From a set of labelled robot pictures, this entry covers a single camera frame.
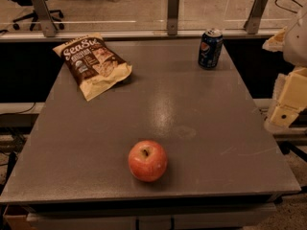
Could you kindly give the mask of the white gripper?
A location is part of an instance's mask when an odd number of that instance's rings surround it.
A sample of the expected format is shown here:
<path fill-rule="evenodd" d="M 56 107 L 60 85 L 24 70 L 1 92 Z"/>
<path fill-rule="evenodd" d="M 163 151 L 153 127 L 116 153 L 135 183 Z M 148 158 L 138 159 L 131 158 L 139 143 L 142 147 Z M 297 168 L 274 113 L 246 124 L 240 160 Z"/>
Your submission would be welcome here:
<path fill-rule="evenodd" d="M 279 74 L 274 83 L 264 127 L 272 133 L 286 131 L 307 108 L 307 4 L 275 35 L 267 39 L 262 48 L 269 52 L 282 52 L 283 58 L 296 67 L 288 75 Z"/>

